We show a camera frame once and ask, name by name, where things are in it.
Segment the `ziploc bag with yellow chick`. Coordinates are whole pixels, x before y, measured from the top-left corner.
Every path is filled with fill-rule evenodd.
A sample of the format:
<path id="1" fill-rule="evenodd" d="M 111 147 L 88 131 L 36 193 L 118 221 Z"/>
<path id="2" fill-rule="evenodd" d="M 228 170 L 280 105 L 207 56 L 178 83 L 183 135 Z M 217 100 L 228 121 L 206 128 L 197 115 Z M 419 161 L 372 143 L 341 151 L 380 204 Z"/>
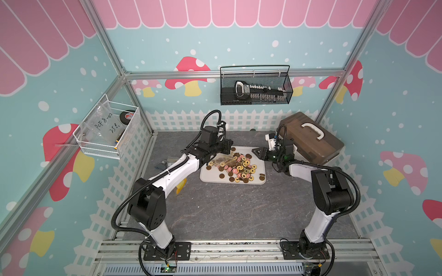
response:
<path id="1" fill-rule="evenodd" d="M 185 178 L 176 186 L 176 195 L 179 195 L 183 188 L 186 186 L 187 179 Z"/>

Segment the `clear ziploc bag of cookies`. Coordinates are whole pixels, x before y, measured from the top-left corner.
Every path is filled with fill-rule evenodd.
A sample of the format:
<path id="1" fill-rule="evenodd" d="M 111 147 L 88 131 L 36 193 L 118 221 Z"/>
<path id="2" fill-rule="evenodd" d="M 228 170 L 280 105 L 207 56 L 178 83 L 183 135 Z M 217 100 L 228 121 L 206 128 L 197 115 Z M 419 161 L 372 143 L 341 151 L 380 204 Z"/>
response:
<path id="1" fill-rule="evenodd" d="M 216 158 L 212 161 L 214 166 L 222 166 L 222 167 L 231 167 L 235 168 L 237 166 L 242 165 L 241 159 L 238 160 L 237 156 L 232 155 L 217 155 Z"/>

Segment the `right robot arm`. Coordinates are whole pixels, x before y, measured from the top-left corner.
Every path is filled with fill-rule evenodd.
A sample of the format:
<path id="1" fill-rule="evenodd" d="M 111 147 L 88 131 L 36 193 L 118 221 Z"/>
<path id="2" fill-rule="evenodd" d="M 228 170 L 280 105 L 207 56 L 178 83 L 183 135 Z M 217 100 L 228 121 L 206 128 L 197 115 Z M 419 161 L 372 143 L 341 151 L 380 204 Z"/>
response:
<path id="1" fill-rule="evenodd" d="M 331 227 L 338 218 L 352 213 L 359 206 L 360 189 L 354 179 L 339 167 L 296 158 L 297 147 L 289 141 L 287 134 L 287 126 L 282 124 L 276 132 L 266 135 L 268 147 L 254 148 L 252 153 L 262 161 L 271 162 L 277 172 L 303 179 L 313 188 L 313 217 L 295 243 L 297 249 L 283 246 L 282 250 L 297 253 L 303 259 L 325 257 Z"/>

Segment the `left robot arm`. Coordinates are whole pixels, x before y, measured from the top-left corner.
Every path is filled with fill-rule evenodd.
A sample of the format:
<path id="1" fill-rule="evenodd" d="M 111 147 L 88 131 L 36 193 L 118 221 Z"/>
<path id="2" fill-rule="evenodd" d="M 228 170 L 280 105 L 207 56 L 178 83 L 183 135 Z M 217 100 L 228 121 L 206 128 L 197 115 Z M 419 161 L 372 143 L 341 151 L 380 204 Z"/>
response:
<path id="1" fill-rule="evenodd" d="M 220 110 L 209 112 L 202 120 L 197 136 L 181 151 L 182 156 L 170 167 L 146 180 L 139 178 L 133 191 L 115 210 L 111 226 L 116 231 L 139 233 L 165 254 L 175 250 L 175 238 L 169 231 L 165 217 L 166 199 L 178 184 L 189 175 L 207 166 L 217 154 L 228 155 L 233 141 L 226 138 L 227 126 Z M 120 213 L 126 209 L 142 229 L 121 227 L 117 223 Z"/>

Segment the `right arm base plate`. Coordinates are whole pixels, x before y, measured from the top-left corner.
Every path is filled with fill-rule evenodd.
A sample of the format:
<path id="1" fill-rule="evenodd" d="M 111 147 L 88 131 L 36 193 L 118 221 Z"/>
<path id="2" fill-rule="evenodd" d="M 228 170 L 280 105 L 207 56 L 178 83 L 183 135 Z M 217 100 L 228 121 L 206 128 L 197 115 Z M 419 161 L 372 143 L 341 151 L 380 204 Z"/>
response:
<path id="1" fill-rule="evenodd" d="M 320 260 L 330 259 L 325 242 L 310 243 L 307 241 L 280 240 L 280 248 L 285 260 Z"/>

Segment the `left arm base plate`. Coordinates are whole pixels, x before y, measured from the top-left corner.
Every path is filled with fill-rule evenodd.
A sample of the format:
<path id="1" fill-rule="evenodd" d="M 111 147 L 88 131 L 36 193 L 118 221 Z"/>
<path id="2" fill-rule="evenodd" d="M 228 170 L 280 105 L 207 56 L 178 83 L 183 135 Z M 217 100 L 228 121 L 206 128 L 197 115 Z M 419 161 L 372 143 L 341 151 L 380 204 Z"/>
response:
<path id="1" fill-rule="evenodd" d="M 144 261 L 188 261 L 191 247 L 191 242 L 174 242 L 165 249 L 148 245 L 142 249 L 142 256 Z"/>

